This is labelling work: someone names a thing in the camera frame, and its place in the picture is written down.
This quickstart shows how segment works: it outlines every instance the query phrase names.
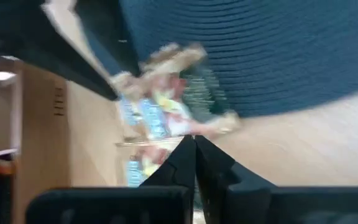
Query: dark blue carpet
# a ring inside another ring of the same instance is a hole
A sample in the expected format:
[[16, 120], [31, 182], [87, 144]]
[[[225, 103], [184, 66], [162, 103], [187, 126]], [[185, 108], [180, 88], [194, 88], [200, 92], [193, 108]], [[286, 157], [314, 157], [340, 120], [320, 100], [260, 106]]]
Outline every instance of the dark blue carpet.
[[125, 0], [121, 7], [139, 60], [169, 42], [201, 42], [241, 116], [358, 91], [358, 1]]

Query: ceiling light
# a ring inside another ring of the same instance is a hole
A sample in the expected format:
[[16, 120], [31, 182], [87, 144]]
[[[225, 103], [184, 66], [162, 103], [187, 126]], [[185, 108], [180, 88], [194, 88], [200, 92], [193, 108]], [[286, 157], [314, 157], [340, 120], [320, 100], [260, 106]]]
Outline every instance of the ceiling light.
[[6, 58], [6, 59], [9, 59], [9, 60], [18, 60], [17, 57], [8, 56], [8, 55], [2, 56], [2, 57]]
[[15, 74], [11, 72], [0, 72], [0, 81], [8, 80], [14, 76]]

